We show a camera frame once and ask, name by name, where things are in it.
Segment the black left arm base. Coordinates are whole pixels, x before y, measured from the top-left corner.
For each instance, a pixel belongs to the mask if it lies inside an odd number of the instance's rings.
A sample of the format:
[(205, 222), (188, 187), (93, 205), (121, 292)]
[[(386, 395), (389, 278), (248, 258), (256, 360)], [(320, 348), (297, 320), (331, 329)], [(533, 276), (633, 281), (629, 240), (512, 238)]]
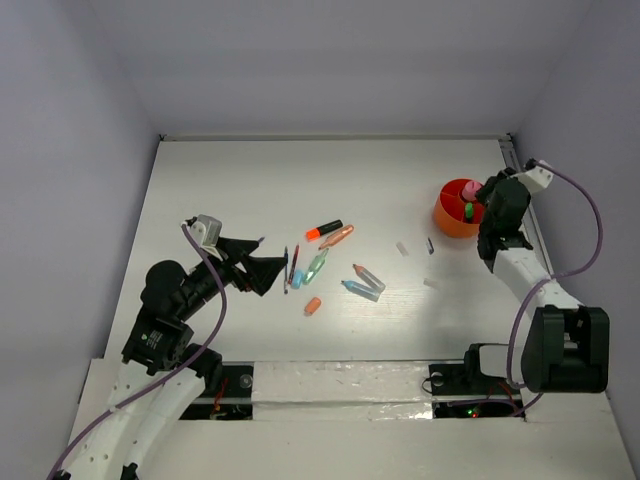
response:
[(253, 418), (254, 364), (224, 363), (218, 384), (208, 387), (181, 420), (245, 421)]

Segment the green cap black highlighter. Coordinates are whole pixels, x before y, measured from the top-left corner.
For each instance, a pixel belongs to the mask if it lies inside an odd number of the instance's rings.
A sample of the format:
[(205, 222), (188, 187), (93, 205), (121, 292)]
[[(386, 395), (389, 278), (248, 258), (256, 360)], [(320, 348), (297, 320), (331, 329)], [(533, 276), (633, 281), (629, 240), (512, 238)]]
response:
[(465, 210), (464, 210), (464, 220), (467, 223), (473, 223), (474, 222), (474, 215), (475, 215), (475, 205), (473, 202), (468, 202), (465, 204)]

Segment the peach translucent marker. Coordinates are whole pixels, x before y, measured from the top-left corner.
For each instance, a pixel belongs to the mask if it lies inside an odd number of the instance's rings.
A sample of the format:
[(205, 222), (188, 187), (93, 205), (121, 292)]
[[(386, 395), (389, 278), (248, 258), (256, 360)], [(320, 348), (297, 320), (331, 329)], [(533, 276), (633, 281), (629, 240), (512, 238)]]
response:
[(352, 234), (354, 231), (354, 226), (352, 224), (343, 226), (339, 230), (336, 230), (334, 233), (329, 235), (323, 243), (318, 247), (319, 250), (324, 250), (327, 248), (331, 248), (337, 245), (339, 242), (343, 241), (346, 237)]

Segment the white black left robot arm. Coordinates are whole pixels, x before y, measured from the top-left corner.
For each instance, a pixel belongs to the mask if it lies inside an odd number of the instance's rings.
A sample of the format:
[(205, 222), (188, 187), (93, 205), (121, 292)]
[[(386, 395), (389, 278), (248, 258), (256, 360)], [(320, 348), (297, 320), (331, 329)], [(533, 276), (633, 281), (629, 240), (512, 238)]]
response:
[(193, 342), (189, 319), (214, 298), (226, 308), (228, 285), (264, 295), (287, 260), (253, 256), (255, 240), (219, 238), (212, 248), (189, 242), (201, 258), (191, 271), (164, 260), (147, 272), (106, 408), (70, 442), (49, 478), (148, 478), (160, 445), (189, 405), (222, 386), (222, 357), (210, 339)]

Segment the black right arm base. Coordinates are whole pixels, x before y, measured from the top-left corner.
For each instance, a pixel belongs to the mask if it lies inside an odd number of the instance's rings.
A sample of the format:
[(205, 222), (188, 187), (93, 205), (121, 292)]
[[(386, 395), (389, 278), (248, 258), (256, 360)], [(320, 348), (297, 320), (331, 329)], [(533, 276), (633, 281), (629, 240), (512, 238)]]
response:
[(421, 389), (431, 398), (435, 419), (508, 418), (524, 407), (521, 391), (508, 385), (502, 369), (497, 373), (483, 371), (491, 358), (483, 361), (482, 350), (501, 356), (506, 346), (500, 344), (471, 344), (461, 359), (436, 360), (428, 365), (428, 374)]

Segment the orange tip clear highlighter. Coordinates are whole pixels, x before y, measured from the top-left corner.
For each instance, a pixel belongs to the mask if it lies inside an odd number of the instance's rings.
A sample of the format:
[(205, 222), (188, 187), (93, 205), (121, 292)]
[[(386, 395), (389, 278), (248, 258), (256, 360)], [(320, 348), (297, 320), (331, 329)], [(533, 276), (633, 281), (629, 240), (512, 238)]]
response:
[(374, 291), (382, 293), (386, 289), (386, 284), (364, 266), (353, 264), (353, 269), (356, 275)]

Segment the orange marker cap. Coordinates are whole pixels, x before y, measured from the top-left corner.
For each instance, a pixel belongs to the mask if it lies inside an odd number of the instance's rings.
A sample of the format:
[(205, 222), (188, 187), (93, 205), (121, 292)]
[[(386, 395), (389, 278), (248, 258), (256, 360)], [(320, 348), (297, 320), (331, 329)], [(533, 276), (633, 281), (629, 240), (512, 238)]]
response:
[(304, 315), (312, 316), (314, 315), (319, 308), (322, 306), (322, 300), (319, 297), (312, 298), (304, 307)]

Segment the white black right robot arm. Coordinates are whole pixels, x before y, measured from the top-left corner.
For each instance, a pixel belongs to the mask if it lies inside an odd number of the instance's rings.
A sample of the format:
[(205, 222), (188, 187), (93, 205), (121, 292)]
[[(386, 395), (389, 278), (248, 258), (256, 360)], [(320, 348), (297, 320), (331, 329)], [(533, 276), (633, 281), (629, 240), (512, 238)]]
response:
[(536, 159), (522, 172), (507, 168), (490, 177), (476, 193), (484, 208), (477, 250), (520, 303), (507, 344), (508, 382), (536, 394), (601, 393), (608, 385), (609, 317), (560, 283), (586, 272), (599, 255), (574, 270), (551, 273), (522, 231), (533, 194), (565, 177)]

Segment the orange cap black highlighter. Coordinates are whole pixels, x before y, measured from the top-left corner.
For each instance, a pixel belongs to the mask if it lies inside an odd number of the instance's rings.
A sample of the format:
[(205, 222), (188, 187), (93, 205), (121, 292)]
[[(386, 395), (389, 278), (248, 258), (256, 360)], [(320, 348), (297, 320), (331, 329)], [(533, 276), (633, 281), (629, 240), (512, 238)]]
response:
[(334, 220), (308, 230), (305, 234), (305, 237), (308, 241), (314, 241), (324, 235), (335, 232), (342, 227), (343, 222), (341, 220)]

